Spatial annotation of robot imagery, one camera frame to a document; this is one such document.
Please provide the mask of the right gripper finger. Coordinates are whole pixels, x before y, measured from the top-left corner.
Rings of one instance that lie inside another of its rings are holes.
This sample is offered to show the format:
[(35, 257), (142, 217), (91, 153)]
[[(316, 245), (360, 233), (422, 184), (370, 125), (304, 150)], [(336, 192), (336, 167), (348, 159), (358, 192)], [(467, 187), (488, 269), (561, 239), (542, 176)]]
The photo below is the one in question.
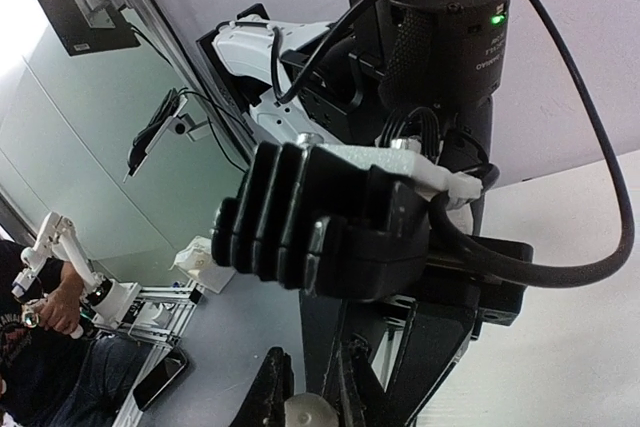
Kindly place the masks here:
[(234, 425), (284, 426), (285, 402), (294, 394), (294, 382), (291, 356), (282, 347), (270, 348), (234, 418)]

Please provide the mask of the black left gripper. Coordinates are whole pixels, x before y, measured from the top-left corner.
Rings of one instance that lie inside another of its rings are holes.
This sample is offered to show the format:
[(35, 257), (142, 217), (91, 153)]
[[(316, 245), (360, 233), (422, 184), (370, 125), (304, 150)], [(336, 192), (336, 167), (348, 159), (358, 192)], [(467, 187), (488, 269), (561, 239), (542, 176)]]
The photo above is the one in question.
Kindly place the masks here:
[[(498, 178), (489, 161), (509, 0), (350, 0), (300, 58), (282, 50), (294, 94), (347, 100), (367, 136), (452, 172)], [(407, 426), (484, 323), (510, 325), (522, 285), (482, 274), (430, 222), (427, 266), (394, 295), (364, 302), (300, 293), (306, 385), (341, 426)]]

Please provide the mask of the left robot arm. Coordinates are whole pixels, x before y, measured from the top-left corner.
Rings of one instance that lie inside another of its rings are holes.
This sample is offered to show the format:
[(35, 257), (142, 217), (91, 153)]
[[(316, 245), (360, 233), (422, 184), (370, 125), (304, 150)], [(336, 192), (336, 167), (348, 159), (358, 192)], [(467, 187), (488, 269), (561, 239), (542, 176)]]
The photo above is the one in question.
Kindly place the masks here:
[(510, 0), (349, 0), (335, 22), (261, 5), (202, 43), (270, 133), (216, 214), (214, 261), (299, 294), (306, 386), (339, 426), (408, 426), (524, 289), (479, 236)]

